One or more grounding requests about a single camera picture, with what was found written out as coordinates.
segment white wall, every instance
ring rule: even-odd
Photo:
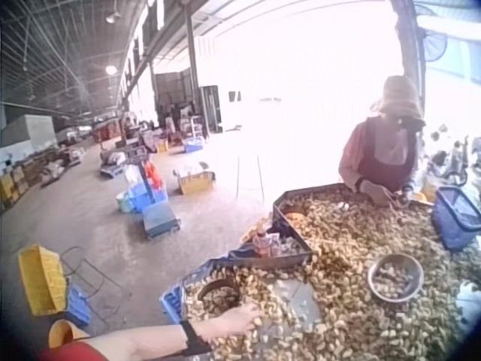
[[[50,145],[57,144],[52,117],[25,115],[25,118],[30,140],[35,150],[43,150]]]
[[[34,150],[30,140],[21,141],[7,147],[0,148],[0,172],[5,169],[5,161],[9,159],[9,154],[12,155],[12,164],[25,159],[30,154],[33,154]]]
[[[1,146],[7,147],[29,139],[29,130],[27,129],[25,116],[21,116],[2,129]]]

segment red sleeve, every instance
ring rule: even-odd
[[[45,350],[41,361],[108,361],[104,355],[85,342],[70,342],[60,347]]]

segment woman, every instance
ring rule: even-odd
[[[418,168],[417,133],[425,125],[416,88],[405,76],[388,77],[377,107],[378,115],[352,132],[339,173],[347,186],[376,205],[390,205],[399,190],[408,202]]]

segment yellow crate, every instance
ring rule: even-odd
[[[164,139],[157,144],[157,153],[168,152],[168,140]]]
[[[213,187],[213,173],[211,171],[204,171],[188,177],[177,177],[177,180],[180,191],[184,195],[209,190]]]
[[[12,176],[15,183],[20,182],[24,177],[22,167],[14,168],[14,170],[11,172],[11,176]]]
[[[12,192],[15,190],[14,181],[9,173],[0,177],[0,191],[2,193],[2,200],[12,198]]]
[[[56,314],[67,305],[67,282],[57,253],[37,244],[18,254],[23,287],[34,316]]]

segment yellow plastic crate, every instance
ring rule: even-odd
[[[181,193],[186,195],[211,189],[213,187],[213,174],[210,171],[204,171],[187,177],[177,177],[177,181]]]
[[[67,305],[67,282],[57,253],[37,244],[18,254],[23,287],[34,316],[56,314]]]

